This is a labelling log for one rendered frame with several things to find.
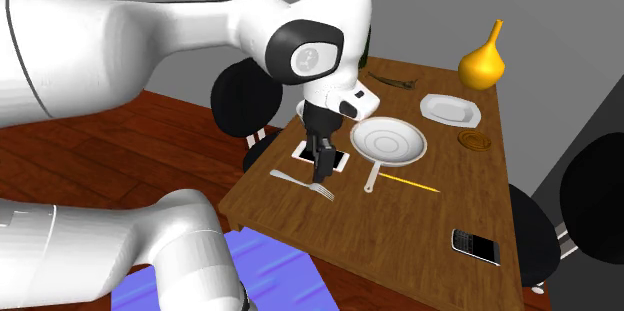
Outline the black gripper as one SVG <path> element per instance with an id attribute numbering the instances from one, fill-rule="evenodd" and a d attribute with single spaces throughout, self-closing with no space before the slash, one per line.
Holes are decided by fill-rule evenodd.
<path id="1" fill-rule="evenodd" d="M 303 122 L 307 135 L 306 149 L 312 151 L 314 157 L 313 181 L 322 182 L 333 173 L 336 148 L 332 145 L 331 136 L 341 127 L 342 116 L 305 101 Z M 323 138 L 330 145 L 322 147 Z"/>

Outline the white-framed smartphone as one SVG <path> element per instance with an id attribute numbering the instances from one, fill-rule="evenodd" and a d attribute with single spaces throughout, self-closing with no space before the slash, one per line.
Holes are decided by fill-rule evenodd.
<path id="1" fill-rule="evenodd" d="M 296 149 L 292 152 L 291 157 L 294 159 L 298 159 L 307 163 L 314 163 L 314 156 L 311 151 L 306 149 L 307 142 L 302 140 Z M 350 155 L 348 153 L 342 151 L 336 151 L 333 170 L 335 172 L 341 173 L 346 166 L 346 163 L 349 160 Z"/>

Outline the silver fork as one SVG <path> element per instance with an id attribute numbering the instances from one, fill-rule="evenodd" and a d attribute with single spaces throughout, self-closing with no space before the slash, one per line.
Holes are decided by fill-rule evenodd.
<path id="1" fill-rule="evenodd" d="M 285 174 L 285 173 L 283 173 L 283 172 L 281 172 L 279 170 L 276 170 L 276 169 L 271 170 L 270 171 L 270 175 L 273 176 L 273 177 L 280 178 L 280 179 L 283 179 L 283 180 L 286 180 L 286 181 L 298 184 L 300 186 L 306 187 L 306 188 L 308 188 L 308 189 L 310 189 L 312 191 L 315 191 L 315 192 L 321 194 L 323 197 L 327 198 L 330 201 L 334 201 L 335 200 L 335 195 L 330 190 L 328 190 L 327 188 L 325 188 L 324 186 L 322 186 L 319 183 L 305 183 L 305 182 L 299 181 L 299 180 L 297 180 L 297 179 L 295 179 L 295 178 L 293 178 L 293 177 L 291 177 L 291 176 L 289 176 L 289 175 L 287 175 L 287 174 Z"/>

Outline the white frying pan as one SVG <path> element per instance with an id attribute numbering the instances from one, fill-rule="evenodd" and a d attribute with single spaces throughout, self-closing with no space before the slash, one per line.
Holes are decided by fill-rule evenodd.
<path id="1" fill-rule="evenodd" d="M 350 131 L 354 149 L 373 167 L 364 186 L 371 193 L 381 167 L 403 167 L 421 159 L 428 143 L 412 124 L 391 117 L 371 117 L 355 124 Z"/>

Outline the yellow pencil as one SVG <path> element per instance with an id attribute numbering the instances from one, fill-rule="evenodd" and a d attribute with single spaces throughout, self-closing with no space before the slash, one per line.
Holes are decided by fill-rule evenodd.
<path id="1" fill-rule="evenodd" d="M 431 192 L 435 192 L 435 193 L 440 193 L 441 192 L 438 189 L 435 189 L 435 188 L 432 188 L 432 187 L 429 187 L 429 186 L 426 186 L 426 185 L 423 185 L 423 184 L 419 184 L 419 183 L 416 183 L 416 182 L 413 182 L 413 181 L 409 181 L 409 180 L 406 180 L 406 179 L 402 179 L 402 178 L 399 178 L 399 177 L 396 177 L 396 176 L 392 176 L 392 175 L 389 175 L 389 174 L 386 174 L 386 173 L 378 173 L 378 175 L 382 176 L 384 178 L 388 178 L 388 179 L 391 179 L 391 180 L 394 180 L 394 181 L 397 181 L 397 182 L 408 184 L 408 185 L 411 185 L 411 186 L 414 186 L 414 187 L 418 187 L 418 188 L 421 188 L 421 189 L 424 189 L 424 190 L 428 190 L 428 191 L 431 191 Z"/>

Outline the brown wooden table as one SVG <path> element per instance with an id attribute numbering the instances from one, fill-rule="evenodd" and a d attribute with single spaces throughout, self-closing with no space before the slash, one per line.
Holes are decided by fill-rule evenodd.
<path id="1" fill-rule="evenodd" d="M 404 90 L 368 72 L 417 83 Z M 380 98 L 379 115 L 414 125 L 428 143 L 418 161 L 381 173 L 440 193 L 382 176 L 366 193 L 372 163 L 357 153 L 324 182 L 334 201 L 273 177 L 276 169 L 311 181 L 312 166 L 291 157 L 305 136 L 293 120 L 221 200 L 221 213 L 233 228 L 253 229 L 439 311 L 524 311 L 496 90 L 469 89 L 451 70 L 380 58 L 369 59 L 360 79 Z M 491 148 L 466 149 L 457 128 L 424 118 L 427 94 L 474 102 Z M 497 242 L 501 265 L 454 251 L 453 229 Z"/>

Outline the black round-backed chair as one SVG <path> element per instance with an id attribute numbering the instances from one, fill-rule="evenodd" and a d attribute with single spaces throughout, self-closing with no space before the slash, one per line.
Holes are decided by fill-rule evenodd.
<path id="1" fill-rule="evenodd" d="M 624 265 L 624 132 L 597 138 L 567 166 L 558 189 L 559 226 L 516 186 L 509 193 L 524 287 L 541 293 L 560 261 L 576 250 Z"/>
<path id="2" fill-rule="evenodd" d="M 223 70 L 213 84 L 210 105 L 218 128 L 229 136 L 245 138 L 249 146 L 242 168 L 247 172 L 280 134 L 276 130 L 258 141 L 254 135 L 278 112 L 283 85 L 270 77 L 252 58 Z"/>

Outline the dark thin utensil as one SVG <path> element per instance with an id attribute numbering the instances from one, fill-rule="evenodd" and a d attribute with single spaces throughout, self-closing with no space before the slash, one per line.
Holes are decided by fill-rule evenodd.
<path id="1" fill-rule="evenodd" d="M 394 79 L 390 79 L 390 78 L 386 78 L 386 77 L 381 77 L 381 76 L 377 76 L 375 74 L 373 74 L 372 72 L 368 72 L 367 76 L 372 77 L 373 79 L 384 83 L 386 85 L 389 86 L 393 86 L 393 87 L 397 87 L 397 88 L 401 88 L 404 90 L 414 90 L 415 89 L 415 85 L 417 83 L 417 79 L 415 80 L 409 80 L 409 81 L 402 81 L 402 80 L 394 80 Z"/>

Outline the blue robot stand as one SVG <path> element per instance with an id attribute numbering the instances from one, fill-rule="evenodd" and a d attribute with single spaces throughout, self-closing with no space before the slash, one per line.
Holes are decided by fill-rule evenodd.
<path id="1" fill-rule="evenodd" d="M 249 228 L 224 237 L 259 311 L 340 311 L 307 253 Z M 153 267 L 126 276 L 111 294 L 111 311 L 160 311 Z"/>

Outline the white octagonal plate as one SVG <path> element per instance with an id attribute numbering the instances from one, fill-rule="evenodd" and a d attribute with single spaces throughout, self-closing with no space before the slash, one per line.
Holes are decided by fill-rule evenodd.
<path id="1" fill-rule="evenodd" d="M 481 119 L 481 111 L 471 101 L 442 94 L 427 94 L 420 102 L 424 118 L 461 128 L 476 128 Z"/>

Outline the brown round coaster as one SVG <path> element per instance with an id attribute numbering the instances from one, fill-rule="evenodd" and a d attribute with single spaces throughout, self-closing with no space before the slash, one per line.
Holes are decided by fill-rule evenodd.
<path id="1" fill-rule="evenodd" d="M 492 146 L 492 140 L 485 134 L 476 130 L 463 130 L 459 132 L 457 141 L 466 149 L 475 152 L 488 151 Z"/>

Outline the black keypad phone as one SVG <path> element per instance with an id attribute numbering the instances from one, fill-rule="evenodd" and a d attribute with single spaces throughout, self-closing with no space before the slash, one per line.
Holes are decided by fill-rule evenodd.
<path id="1" fill-rule="evenodd" d="M 459 229 L 453 229 L 451 233 L 451 247 L 456 252 L 492 265 L 501 265 L 500 247 L 495 241 Z"/>

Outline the yellow long-necked vase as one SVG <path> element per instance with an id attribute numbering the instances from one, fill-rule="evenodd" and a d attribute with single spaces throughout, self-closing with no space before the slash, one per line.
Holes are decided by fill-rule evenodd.
<path id="1" fill-rule="evenodd" d="M 497 19 L 487 41 L 460 60 L 458 76 L 466 87 L 486 90 L 504 74 L 505 64 L 496 46 L 502 25 L 503 20 Z"/>

